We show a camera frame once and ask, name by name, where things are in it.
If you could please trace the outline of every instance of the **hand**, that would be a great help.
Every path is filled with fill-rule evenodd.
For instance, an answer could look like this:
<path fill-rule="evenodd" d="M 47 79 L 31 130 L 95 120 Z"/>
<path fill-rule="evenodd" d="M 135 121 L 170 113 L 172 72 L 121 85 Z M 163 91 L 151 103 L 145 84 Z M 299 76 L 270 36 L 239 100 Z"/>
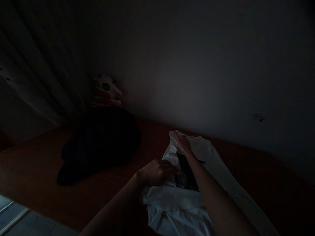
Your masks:
<path fill-rule="evenodd" d="M 190 143 L 185 135 L 179 135 L 176 131 L 173 132 L 173 135 L 176 139 L 178 148 L 185 156 L 192 153 Z"/>
<path fill-rule="evenodd" d="M 168 160 L 153 160 L 138 171 L 146 185 L 160 186 L 170 174 L 175 174 L 177 169 Z"/>

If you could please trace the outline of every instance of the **bed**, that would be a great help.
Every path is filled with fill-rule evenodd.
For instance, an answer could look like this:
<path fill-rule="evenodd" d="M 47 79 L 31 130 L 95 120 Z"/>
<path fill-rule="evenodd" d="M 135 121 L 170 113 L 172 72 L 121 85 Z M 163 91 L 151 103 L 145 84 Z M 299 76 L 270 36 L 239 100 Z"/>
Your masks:
<path fill-rule="evenodd" d="M 0 153 L 0 194 L 81 231 L 98 211 L 153 159 L 161 159 L 176 128 L 137 118 L 142 140 L 123 166 L 104 170 L 74 186 L 56 184 L 61 148 L 77 127 L 74 122 Z M 179 130 L 182 133 L 198 134 Z M 269 217 L 280 235 L 309 233 L 314 223 L 314 190 L 266 152 L 202 136 L 212 142 L 242 187 Z M 155 235 L 145 206 L 134 205 L 126 234 Z"/>

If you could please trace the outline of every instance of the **black object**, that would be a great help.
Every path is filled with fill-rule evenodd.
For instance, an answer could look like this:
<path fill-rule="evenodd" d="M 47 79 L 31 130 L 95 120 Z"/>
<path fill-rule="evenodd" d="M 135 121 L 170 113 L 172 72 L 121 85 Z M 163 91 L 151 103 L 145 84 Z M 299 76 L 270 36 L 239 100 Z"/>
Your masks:
<path fill-rule="evenodd" d="M 134 115 L 117 106 L 92 108 L 63 146 L 57 183 L 71 185 L 130 160 L 141 140 Z"/>
<path fill-rule="evenodd" d="M 176 153 L 176 155 L 178 157 L 180 168 L 181 168 L 181 175 L 175 175 L 176 187 L 199 192 L 196 179 L 194 177 L 193 171 L 191 170 L 186 157 L 179 153 Z"/>

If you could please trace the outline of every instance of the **wrist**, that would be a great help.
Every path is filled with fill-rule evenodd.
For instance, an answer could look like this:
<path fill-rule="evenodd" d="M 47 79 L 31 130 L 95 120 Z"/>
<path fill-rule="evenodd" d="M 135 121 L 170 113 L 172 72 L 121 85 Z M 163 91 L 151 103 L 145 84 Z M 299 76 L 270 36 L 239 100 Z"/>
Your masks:
<path fill-rule="evenodd" d="M 141 170 L 138 170 L 133 176 L 140 185 L 147 185 L 146 178 Z"/>
<path fill-rule="evenodd" d="M 184 155 L 186 158 L 192 158 L 195 156 L 192 150 L 184 152 Z"/>

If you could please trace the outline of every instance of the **stuffed toy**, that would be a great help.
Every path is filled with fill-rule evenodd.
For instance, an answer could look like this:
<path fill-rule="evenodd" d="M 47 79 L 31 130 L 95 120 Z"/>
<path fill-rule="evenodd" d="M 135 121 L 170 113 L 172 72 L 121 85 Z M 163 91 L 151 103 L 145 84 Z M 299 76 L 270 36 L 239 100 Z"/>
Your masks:
<path fill-rule="evenodd" d="M 89 103 L 94 107 L 101 106 L 119 106 L 123 107 L 119 97 L 122 92 L 116 86 L 116 80 L 111 77 L 100 74 L 99 78 L 93 79 L 95 98 Z"/>

